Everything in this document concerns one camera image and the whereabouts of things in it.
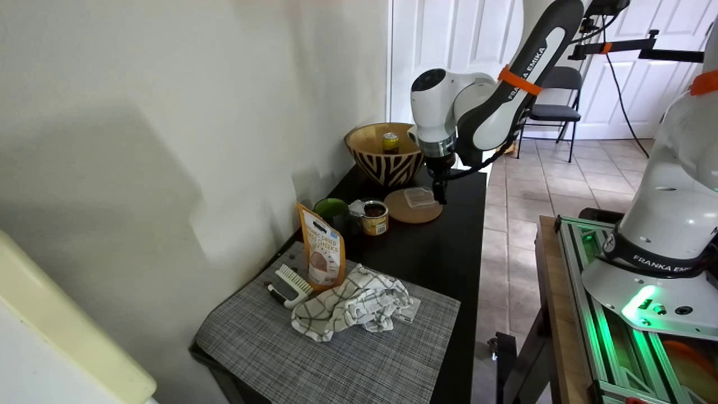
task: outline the cork coaster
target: cork coaster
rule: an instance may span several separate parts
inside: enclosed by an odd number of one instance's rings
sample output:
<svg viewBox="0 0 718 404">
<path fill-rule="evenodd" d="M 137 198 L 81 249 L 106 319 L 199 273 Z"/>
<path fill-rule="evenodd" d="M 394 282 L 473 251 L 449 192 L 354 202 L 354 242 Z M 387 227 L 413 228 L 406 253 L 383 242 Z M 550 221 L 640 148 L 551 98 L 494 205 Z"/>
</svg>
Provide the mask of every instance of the cork coaster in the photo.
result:
<svg viewBox="0 0 718 404">
<path fill-rule="evenodd" d="M 433 199 L 430 187 L 421 185 L 393 191 L 383 203 L 393 219 L 407 224 L 430 221 L 444 210 L 444 205 Z"/>
</svg>

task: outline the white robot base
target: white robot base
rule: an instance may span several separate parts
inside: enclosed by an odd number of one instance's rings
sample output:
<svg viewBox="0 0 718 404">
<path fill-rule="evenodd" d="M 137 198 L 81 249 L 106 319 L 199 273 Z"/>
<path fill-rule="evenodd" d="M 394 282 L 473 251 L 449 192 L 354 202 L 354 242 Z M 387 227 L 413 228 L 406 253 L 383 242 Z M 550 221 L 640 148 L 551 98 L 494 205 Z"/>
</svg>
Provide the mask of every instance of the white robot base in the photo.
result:
<svg viewBox="0 0 718 404">
<path fill-rule="evenodd" d="M 580 273 L 587 294 L 636 329 L 718 341 L 718 290 L 694 277 L 653 277 L 600 257 Z"/>
</svg>

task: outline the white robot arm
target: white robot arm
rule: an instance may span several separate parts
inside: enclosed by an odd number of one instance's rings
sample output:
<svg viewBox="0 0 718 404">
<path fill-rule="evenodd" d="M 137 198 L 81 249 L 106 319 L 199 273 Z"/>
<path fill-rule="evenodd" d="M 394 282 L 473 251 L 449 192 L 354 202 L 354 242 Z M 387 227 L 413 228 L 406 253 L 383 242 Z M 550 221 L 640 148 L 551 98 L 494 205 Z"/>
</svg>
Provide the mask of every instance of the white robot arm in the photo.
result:
<svg viewBox="0 0 718 404">
<path fill-rule="evenodd" d="M 415 134 L 433 176 L 434 199 L 453 176 L 490 164 L 516 136 L 525 108 L 542 73 L 556 64 L 580 25 L 580 0 L 551 1 L 505 66 L 499 82 L 486 73 L 457 75 L 447 70 L 419 73 L 410 88 Z M 456 155 L 469 169 L 453 169 Z"/>
<path fill-rule="evenodd" d="M 625 7 L 624 0 L 594 0 Z M 513 140 L 533 82 L 556 62 L 578 28 L 578 0 L 551 1 L 496 82 L 486 73 L 453 75 L 428 70 L 415 79 L 415 134 L 433 176 L 434 199 L 453 176 L 490 164 Z M 582 286 L 630 324 L 718 341 L 718 281 L 700 253 L 718 232 L 718 28 L 696 88 L 665 114 L 633 205 L 600 255 L 582 270 Z M 456 155 L 469 169 L 456 169 Z"/>
<path fill-rule="evenodd" d="M 718 232 L 716 128 L 718 28 L 690 92 L 663 114 L 633 205 L 582 270 L 586 290 L 640 329 L 718 341 L 716 267 L 700 261 Z"/>
</svg>

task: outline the table leg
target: table leg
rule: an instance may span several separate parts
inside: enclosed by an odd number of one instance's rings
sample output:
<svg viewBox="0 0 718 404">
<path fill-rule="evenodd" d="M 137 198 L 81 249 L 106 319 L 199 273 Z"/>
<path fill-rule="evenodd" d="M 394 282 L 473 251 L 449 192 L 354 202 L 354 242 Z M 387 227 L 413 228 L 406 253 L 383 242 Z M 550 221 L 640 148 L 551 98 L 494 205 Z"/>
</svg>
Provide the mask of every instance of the table leg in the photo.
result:
<svg viewBox="0 0 718 404">
<path fill-rule="evenodd" d="M 496 339 L 490 339 L 489 345 L 496 354 L 496 401 L 503 401 L 503 386 L 516 366 L 516 339 L 511 334 L 496 331 Z"/>
<path fill-rule="evenodd" d="M 550 319 L 545 308 L 539 310 L 533 324 L 523 343 L 520 354 L 513 358 L 513 366 L 499 387 L 505 404 L 513 401 L 535 401 L 545 386 L 556 379 L 553 347 Z"/>
</svg>

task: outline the chair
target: chair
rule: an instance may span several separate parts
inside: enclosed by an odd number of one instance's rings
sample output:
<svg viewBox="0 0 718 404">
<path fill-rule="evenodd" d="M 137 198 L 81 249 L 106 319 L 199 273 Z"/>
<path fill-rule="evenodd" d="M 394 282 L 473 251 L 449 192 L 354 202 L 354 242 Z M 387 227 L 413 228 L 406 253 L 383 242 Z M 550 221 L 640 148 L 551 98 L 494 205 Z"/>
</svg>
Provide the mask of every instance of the chair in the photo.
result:
<svg viewBox="0 0 718 404">
<path fill-rule="evenodd" d="M 567 162 L 573 159 L 577 123 L 580 121 L 580 112 L 578 112 L 580 85 L 582 85 L 582 79 L 580 79 L 578 70 L 556 64 L 553 70 L 550 70 L 545 73 L 545 79 L 540 80 L 540 88 L 569 92 L 567 103 L 533 103 L 526 109 L 526 118 L 532 118 L 532 121 L 563 121 L 560 131 L 556 136 L 556 144 L 563 139 L 565 125 L 572 123 Z M 520 156 L 523 128 L 517 134 L 516 156 Z"/>
</svg>

